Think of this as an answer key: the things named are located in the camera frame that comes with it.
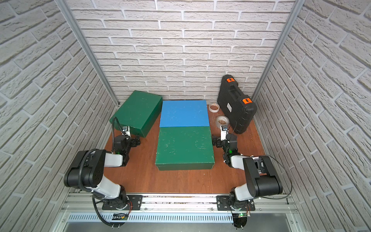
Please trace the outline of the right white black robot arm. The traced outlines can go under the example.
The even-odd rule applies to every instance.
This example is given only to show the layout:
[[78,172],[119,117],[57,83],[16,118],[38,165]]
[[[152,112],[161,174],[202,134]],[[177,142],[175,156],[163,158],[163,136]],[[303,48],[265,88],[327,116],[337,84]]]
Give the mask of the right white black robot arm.
[[248,203],[259,197],[281,194],[283,185],[270,157],[248,157],[238,152],[237,136],[227,134],[213,137],[212,144],[223,149],[224,163],[234,169],[244,171],[246,183],[230,192],[228,205],[232,210],[248,207]]

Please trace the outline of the green shoebox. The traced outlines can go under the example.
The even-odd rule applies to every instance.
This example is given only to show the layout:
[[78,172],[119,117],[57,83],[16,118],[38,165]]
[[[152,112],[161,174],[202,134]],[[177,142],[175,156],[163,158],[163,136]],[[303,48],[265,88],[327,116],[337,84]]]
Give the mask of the green shoebox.
[[215,164],[210,127],[161,127],[156,162],[160,171],[210,170]]
[[135,90],[113,115],[119,120],[115,129],[129,126],[131,134],[146,137],[161,112],[162,103],[160,95]]

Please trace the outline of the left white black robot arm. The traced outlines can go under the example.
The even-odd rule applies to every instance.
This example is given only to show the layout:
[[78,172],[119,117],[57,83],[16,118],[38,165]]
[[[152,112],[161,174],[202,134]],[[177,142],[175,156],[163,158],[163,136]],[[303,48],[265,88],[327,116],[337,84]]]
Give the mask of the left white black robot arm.
[[131,148],[141,144],[140,138],[119,135],[114,138],[114,151],[92,149],[78,151],[65,176],[64,185],[92,194],[103,202],[103,210],[131,210],[132,202],[122,185],[104,175],[105,167],[125,167]]

